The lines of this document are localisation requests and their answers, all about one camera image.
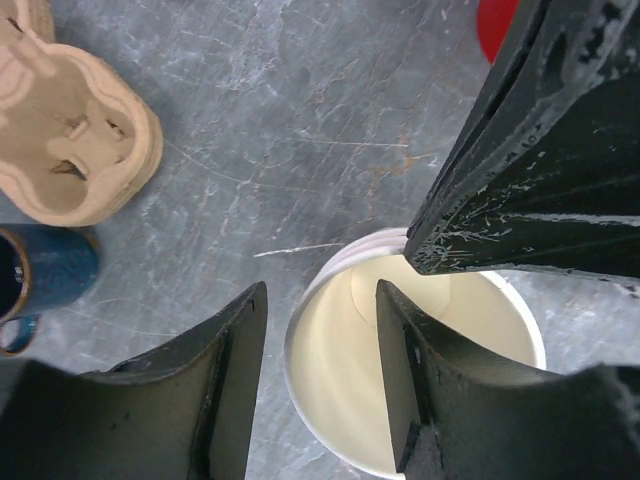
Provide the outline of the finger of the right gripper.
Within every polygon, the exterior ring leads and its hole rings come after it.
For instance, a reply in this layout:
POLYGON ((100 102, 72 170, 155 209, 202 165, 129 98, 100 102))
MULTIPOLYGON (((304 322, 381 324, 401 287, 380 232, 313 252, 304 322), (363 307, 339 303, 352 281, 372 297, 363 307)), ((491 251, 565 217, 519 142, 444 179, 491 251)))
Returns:
POLYGON ((404 255, 638 282, 637 2, 519 4, 404 255))

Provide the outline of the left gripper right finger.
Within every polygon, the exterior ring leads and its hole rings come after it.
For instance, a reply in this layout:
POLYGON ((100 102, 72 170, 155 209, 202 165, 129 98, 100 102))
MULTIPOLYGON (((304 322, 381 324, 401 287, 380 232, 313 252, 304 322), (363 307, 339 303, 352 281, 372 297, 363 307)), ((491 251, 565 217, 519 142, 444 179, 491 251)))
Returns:
POLYGON ((508 359, 376 288, 396 470, 408 479, 635 479, 639 370, 559 375, 508 359))

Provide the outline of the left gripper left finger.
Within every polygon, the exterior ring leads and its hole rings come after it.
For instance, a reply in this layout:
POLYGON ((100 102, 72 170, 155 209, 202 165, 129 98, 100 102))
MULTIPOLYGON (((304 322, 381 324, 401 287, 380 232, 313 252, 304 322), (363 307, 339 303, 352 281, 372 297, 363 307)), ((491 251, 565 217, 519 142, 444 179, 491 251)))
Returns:
POLYGON ((267 288, 258 282, 108 371, 3 360, 2 477, 243 478, 267 317, 267 288))

